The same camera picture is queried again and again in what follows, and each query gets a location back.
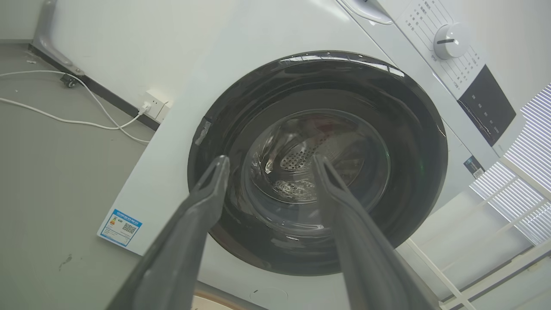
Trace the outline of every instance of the sticker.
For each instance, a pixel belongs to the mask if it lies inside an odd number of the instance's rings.
[[[101,235],[125,247],[141,226],[142,223],[115,209]]]
[[[482,174],[485,172],[484,168],[482,168],[482,166],[474,156],[471,156],[463,164],[465,165],[465,167],[467,167],[469,172],[473,174],[473,177],[475,179],[480,178],[480,176],[482,176]]]

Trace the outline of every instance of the electrical socket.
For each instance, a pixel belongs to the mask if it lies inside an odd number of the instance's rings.
[[[159,115],[159,112],[161,112],[163,106],[168,102],[162,94],[153,89],[145,92],[143,101],[144,103],[147,102],[151,105],[151,108],[146,112],[146,115],[149,115],[154,119]]]

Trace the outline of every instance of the control knob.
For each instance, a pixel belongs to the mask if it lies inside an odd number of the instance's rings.
[[[434,52],[441,59],[463,56],[471,44],[471,36],[463,23],[442,26],[434,37]]]

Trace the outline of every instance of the floor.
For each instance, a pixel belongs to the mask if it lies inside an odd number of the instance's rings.
[[[0,45],[0,73],[28,70],[54,69],[25,45]],[[59,78],[1,77],[0,97],[113,126],[82,86],[68,89]],[[131,119],[105,108],[119,124]],[[154,133],[138,122],[126,129],[144,140]],[[144,149],[118,130],[65,124],[0,102],[1,309],[106,307],[139,256],[96,231]]]

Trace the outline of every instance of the front-loading washing machine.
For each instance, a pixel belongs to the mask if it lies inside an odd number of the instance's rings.
[[[312,154],[397,247],[504,154],[522,116],[440,1],[234,3],[98,235],[144,254],[226,154],[199,281],[269,309],[347,308]]]

